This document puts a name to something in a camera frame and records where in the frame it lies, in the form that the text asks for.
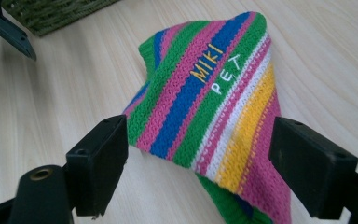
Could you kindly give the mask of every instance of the green woven basket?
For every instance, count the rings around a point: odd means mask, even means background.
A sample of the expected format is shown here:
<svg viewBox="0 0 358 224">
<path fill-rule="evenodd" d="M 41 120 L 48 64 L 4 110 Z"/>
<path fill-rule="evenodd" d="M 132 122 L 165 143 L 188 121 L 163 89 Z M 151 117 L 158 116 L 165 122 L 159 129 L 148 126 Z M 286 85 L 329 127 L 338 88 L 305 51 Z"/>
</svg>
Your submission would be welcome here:
<svg viewBox="0 0 358 224">
<path fill-rule="evenodd" d="M 34 35 L 42 36 L 117 0 L 3 0 L 2 7 Z"/>
</svg>

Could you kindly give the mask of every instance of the yellow stripe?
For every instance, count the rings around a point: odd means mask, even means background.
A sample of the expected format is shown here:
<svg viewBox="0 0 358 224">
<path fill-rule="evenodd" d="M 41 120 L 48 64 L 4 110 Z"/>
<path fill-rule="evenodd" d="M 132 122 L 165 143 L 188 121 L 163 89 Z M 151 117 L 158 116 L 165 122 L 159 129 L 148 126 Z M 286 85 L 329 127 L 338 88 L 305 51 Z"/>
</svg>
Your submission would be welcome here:
<svg viewBox="0 0 358 224">
<path fill-rule="evenodd" d="M 251 152 L 258 121 L 275 88 L 272 64 L 261 77 L 257 87 L 240 114 L 234 133 L 228 141 L 225 156 L 220 163 L 215 181 L 219 186 L 236 192 L 244 167 Z"/>
</svg>

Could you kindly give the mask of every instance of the knitted fabric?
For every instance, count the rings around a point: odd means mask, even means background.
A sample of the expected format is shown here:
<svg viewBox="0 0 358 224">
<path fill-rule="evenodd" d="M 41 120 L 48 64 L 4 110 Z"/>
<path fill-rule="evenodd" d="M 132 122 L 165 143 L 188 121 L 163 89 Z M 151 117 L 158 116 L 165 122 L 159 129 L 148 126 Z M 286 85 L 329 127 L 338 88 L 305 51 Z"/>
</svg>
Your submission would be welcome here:
<svg viewBox="0 0 358 224">
<path fill-rule="evenodd" d="M 130 144 L 198 173 L 230 223 L 268 222 L 259 210 L 291 222 L 289 188 L 268 159 L 280 115 L 270 44 L 255 12 L 157 32 L 139 48 L 147 80 L 124 111 Z"/>
</svg>

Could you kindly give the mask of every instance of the light wood surface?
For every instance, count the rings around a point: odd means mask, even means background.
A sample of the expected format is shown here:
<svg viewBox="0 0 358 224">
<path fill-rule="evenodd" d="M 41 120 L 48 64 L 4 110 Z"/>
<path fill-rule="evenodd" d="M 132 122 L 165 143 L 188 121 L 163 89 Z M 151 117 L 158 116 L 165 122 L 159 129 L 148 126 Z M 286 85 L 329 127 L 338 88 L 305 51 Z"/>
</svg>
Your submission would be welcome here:
<svg viewBox="0 0 358 224">
<path fill-rule="evenodd" d="M 184 21 L 268 19 L 282 115 L 358 157 L 358 1 L 122 0 L 42 38 L 33 62 L 0 38 L 0 203 L 19 178 L 64 154 L 102 119 L 120 114 L 145 81 L 137 47 Z M 292 197 L 293 223 L 309 217 Z M 76 223 L 223 223 L 190 171 L 130 148 L 104 217 Z"/>
</svg>

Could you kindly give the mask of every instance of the pink stripe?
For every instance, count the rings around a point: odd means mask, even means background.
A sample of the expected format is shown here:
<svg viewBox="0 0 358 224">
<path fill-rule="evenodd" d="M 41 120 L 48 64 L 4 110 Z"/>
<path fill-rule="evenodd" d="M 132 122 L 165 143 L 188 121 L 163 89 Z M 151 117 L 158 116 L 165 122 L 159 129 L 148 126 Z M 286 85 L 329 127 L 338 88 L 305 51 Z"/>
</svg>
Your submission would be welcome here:
<svg viewBox="0 0 358 224">
<path fill-rule="evenodd" d="M 266 119 L 262 123 L 261 133 L 254 144 L 255 156 L 247 175 L 246 183 L 241 187 L 241 197 L 267 213 L 274 223 L 291 223 L 290 189 L 269 161 L 269 144 L 275 116 L 280 115 L 276 92 Z"/>
<path fill-rule="evenodd" d="M 233 41 L 227 48 L 226 53 L 223 55 L 222 59 L 218 62 L 218 65 L 216 66 L 213 75 L 209 79 L 208 83 L 202 88 L 200 91 L 200 94 L 197 96 L 197 99 L 194 101 L 193 105 L 190 108 L 190 111 L 188 112 L 186 119 L 184 120 L 182 126 L 179 129 L 179 132 L 176 136 L 176 139 L 173 141 L 171 148 L 168 151 L 167 154 L 167 160 L 171 161 L 173 159 L 174 154 L 176 153 L 176 150 L 179 148 L 179 146 L 182 144 L 183 139 L 185 138 L 188 126 L 191 123 L 191 120 L 194 118 L 194 116 L 197 113 L 197 110 L 200 107 L 200 104 L 202 100 L 205 98 L 206 94 L 209 92 L 209 90 L 212 87 L 212 84 L 214 84 L 214 81 L 217 78 L 217 74 L 220 72 L 222 67 L 224 66 L 226 60 L 228 60 L 229 55 L 231 52 L 235 49 L 235 47 L 238 45 L 242 37 L 245 35 L 246 31 L 248 30 L 249 26 L 252 24 L 253 20 L 255 19 L 255 13 L 251 12 L 251 15 L 249 15 L 249 19 L 246 20 L 246 22 L 242 25 L 240 30 L 235 35 Z"/>
<path fill-rule="evenodd" d="M 146 90 L 144 92 L 144 94 L 138 98 L 138 100 L 136 100 L 135 102 L 133 102 L 129 107 L 127 107 L 127 109 L 123 112 L 123 114 L 125 114 L 127 116 L 127 119 L 130 119 L 130 114 L 132 113 L 133 109 L 138 105 L 140 104 L 143 99 L 145 98 L 146 94 L 147 94 L 147 91 Z"/>
<path fill-rule="evenodd" d="M 138 138 L 138 148 L 150 151 L 151 145 L 156 140 L 159 130 L 161 129 L 167 114 L 170 112 L 170 108 L 176 95 L 180 92 L 181 87 L 185 85 L 186 79 L 190 76 L 189 71 L 193 69 L 198 58 L 201 57 L 203 51 L 208 48 L 208 43 L 211 42 L 211 39 L 224 24 L 225 23 L 221 21 L 212 21 L 191 41 L 182 57 L 182 61 L 176 65 L 175 71 L 164 86 L 150 116 L 151 119 L 147 122 L 144 131 Z"/>
<path fill-rule="evenodd" d="M 165 56 L 167 55 L 168 49 L 170 48 L 170 45 L 173 41 L 173 38 L 176 36 L 176 34 L 185 26 L 188 22 L 175 25 L 172 28 L 169 28 L 162 38 L 161 41 L 161 51 L 160 51 L 160 59 L 161 61 L 164 60 Z"/>
<path fill-rule="evenodd" d="M 249 67 L 246 69 L 245 74 L 242 76 L 239 85 L 237 86 L 236 90 L 232 92 L 232 94 L 230 95 L 222 113 L 219 115 L 217 122 L 213 126 L 213 130 L 207 141 L 208 144 L 205 147 L 205 149 L 203 149 L 202 151 L 203 160 L 197 161 L 196 167 L 200 168 L 199 172 L 201 175 L 206 175 L 206 172 L 208 170 L 208 165 L 212 160 L 214 152 L 216 151 L 216 147 L 219 142 L 220 136 L 222 135 L 223 130 L 227 125 L 227 121 L 230 115 L 232 114 L 235 105 L 241 98 L 242 92 L 238 90 L 244 90 L 248 86 L 258 66 L 266 57 L 267 52 L 269 51 L 270 44 L 271 44 L 271 40 L 268 37 L 266 41 L 263 43 L 263 45 L 261 46 L 260 50 L 255 55 L 255 57 L 252 59 L 252 62 L 250 63 Z"/>
</svg>

